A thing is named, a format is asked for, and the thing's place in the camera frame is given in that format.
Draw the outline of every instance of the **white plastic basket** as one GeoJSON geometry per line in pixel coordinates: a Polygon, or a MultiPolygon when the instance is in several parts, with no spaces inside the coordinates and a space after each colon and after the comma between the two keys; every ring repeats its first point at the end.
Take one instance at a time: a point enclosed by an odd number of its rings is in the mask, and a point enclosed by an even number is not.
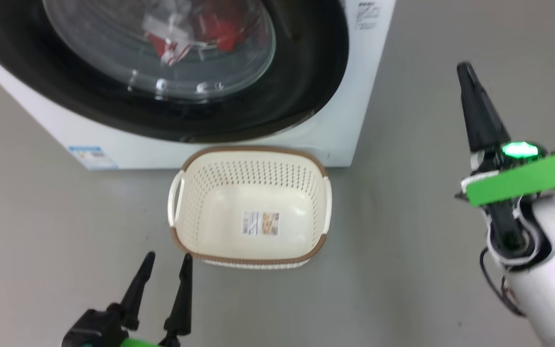
{"type": "Polygon", "coordinates": [[[331,207],[330,180],[309,154],[214,147],[172,181],[168,222],[175,244],[210,264],[294,268],[324,244],[331,207]]]}

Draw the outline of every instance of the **product label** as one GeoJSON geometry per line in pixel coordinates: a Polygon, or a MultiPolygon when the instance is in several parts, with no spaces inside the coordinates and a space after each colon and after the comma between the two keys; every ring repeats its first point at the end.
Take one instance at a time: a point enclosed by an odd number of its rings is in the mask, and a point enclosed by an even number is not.
{"type": "Polygon", "coordinates": [[[68,147],[88,170],[116,170],[117,164],[100,147],[68,147]]]}
{"type": "Polygon", "coordinates": [[[381,17],[381,7],[379,5],[373,1],[359,2],[355,28],[357,30],[369,30],[376,28],[379,17],[381,17]]]}
{"type": "Polygon", "coordinates": [[[250,212],[243,213],[244,235],[275,235],[279,234],[279,213],[250,212]]]}

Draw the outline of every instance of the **blue and white sticker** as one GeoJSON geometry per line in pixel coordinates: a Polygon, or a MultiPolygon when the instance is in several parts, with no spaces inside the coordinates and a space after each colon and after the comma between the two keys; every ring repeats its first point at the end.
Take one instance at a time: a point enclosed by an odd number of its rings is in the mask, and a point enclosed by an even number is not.
{"type": "Polygon", "coordinates": [[[68,147],[88,170],[117,170],[119,167],[100,147],[68,147]]]}

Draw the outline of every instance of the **transparent door glass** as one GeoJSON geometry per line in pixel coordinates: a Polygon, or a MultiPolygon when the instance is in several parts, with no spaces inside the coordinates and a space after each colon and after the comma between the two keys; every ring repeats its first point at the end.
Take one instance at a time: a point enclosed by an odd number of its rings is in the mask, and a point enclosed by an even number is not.
{"type": "Polygon", "coordinates": [[[257,81],[275,52],[259,0],[44,0],[84,61],[157,98],[202,101],[257,81]]]}

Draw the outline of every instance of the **washing machine door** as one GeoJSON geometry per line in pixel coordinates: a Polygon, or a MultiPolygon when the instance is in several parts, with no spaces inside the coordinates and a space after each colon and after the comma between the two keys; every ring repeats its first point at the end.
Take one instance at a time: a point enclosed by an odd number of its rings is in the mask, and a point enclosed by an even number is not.
{"type": "Polygon", "coordinates": [[[339,0],[0,0],[0,64],[81,116],[182,142],[313,116],[341,83],[339,0]]]}

